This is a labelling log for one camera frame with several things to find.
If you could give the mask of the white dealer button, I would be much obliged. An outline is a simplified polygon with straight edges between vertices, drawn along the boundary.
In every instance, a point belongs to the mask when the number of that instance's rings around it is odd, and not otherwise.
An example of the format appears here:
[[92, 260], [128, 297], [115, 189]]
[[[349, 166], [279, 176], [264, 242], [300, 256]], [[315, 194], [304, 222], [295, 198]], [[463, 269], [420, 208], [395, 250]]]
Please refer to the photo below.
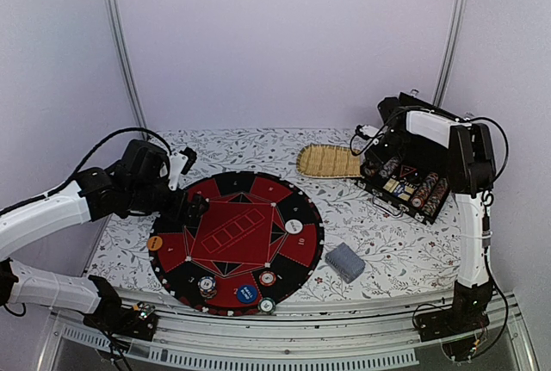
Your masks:
[[291, 235], [300, 234], [304, 229], [304, 225], [300, 220], [291, 219], [285, 223], [285, 231]]

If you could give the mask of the blue white poker chip stack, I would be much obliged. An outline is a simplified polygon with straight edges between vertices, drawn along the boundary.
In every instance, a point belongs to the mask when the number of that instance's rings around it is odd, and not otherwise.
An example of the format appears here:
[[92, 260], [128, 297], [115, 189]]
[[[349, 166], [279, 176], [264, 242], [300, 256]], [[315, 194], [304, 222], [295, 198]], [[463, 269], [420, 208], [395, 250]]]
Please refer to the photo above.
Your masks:
[[197, 282], [197, 287], [199, 289], [200, 296], [204, 300], [211, 300], [218, 293], [217, 283], [214, 276], [210, 276], [210, 275], [203, 276]]

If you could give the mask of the round red black poker mat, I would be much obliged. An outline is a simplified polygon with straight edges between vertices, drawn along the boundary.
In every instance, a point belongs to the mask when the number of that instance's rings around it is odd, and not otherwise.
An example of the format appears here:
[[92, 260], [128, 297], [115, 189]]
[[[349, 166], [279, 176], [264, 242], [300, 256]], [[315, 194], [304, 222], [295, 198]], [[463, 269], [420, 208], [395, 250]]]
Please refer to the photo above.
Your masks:
[[[186, 189], [209, 199], [209, 209], [191, 223], [159, 215], [151, 236], [163, 247], [149, 251], [155, 276], [170, 296], [196, 311], [227, 317], [254, 315], [262, 298], [275, 306], [302, 288], [322, 257], [325, 232], [313, 201], [291, 182], [260, 172], [225, 172], [204, 178]], [[291, 235], [288, 220], [300, 220], [304, 229]], [[273, 286], [260, 284], [263, 271], [276, 275]], [[216, 296], [204, 300], [197, 282], [214, 276]], [[255, 302], [241, 304], [238, 288], [253, 285]]]

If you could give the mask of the orange big blind button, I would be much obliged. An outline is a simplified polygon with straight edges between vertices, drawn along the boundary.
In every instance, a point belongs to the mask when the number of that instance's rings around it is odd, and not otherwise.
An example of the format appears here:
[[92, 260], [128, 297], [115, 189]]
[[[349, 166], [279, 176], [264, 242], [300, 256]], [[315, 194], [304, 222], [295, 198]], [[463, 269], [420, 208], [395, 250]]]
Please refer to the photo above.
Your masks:
[[149, 251], [158, 251], [163, 247], [163, 239], [158, 235], [151, 236], [147, 240], [146, 246]]

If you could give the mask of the red white poker chip stack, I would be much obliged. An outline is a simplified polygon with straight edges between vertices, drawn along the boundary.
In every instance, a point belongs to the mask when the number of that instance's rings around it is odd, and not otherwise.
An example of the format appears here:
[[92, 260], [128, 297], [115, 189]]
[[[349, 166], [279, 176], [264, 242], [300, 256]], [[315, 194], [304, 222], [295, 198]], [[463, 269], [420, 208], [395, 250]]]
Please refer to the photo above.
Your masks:
[[260, 284], [265, 287], [273, 286], [276, 283], [276, 275], [272, 271], [268, 271], [268, 270], [263, 271], [259, 275], [259, 281], [260, 281]]

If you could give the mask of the green poker chip stack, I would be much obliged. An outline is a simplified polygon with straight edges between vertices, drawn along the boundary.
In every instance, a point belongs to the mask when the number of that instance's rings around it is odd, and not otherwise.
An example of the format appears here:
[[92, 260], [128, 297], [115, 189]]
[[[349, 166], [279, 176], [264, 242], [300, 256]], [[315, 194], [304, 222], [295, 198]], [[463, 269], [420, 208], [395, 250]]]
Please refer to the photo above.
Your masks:
[[276, 303], [271, 298], [262, 298], [257, 306], [259, 312], [271, 314], [276, 309]]

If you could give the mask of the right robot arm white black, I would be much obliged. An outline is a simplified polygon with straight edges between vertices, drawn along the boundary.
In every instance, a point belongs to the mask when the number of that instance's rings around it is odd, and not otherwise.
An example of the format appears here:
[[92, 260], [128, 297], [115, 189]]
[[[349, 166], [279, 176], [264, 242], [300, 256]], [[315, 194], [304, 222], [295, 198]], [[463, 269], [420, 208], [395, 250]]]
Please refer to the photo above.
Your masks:
[[382, 126], [361, 150], [358, 186], [423, 224], [432, 224], [452, 197], [459, 212], [460, 267], [451, 307], [416, 313], [422, 341], [488, 326], [496, 289], [490, 270], [490, 211], [496, 164], [488, 126], [413, 96], [386, 97], [377, 106]]

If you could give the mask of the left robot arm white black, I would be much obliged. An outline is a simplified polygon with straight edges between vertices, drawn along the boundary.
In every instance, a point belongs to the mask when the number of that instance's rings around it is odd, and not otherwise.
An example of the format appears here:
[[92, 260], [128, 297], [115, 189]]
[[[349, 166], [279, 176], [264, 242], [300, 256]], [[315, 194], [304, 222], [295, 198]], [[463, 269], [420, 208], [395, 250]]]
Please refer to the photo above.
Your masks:
[[178, 186], [196, 160], [190, 148], [167, 152], [144, 140], [129, 142], [107, 169], [77, 170], [67, 182], [1, 212], [1, 305], [27, 304], [79, 312], [83, 323], [106, 336], [151, 341], [158, 324], [153, 306], [124, 307], [104, 278], [33, 269], [12, 259], [22, 247], [70, 226], [116, 215], [121, 219], [157, 213], [185, 223], [208, 208], [207, 200]]

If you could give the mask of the blue small blind button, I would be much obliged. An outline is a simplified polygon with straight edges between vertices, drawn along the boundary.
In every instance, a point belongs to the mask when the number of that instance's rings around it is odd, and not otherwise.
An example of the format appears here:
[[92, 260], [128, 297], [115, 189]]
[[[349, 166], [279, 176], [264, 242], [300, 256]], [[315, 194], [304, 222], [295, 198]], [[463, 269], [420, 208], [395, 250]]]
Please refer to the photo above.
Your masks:
[[253, 285], [245, 284], [238, 288], [236, 296], [241, 304], [249, 305], [257, 300], [258, 291]]

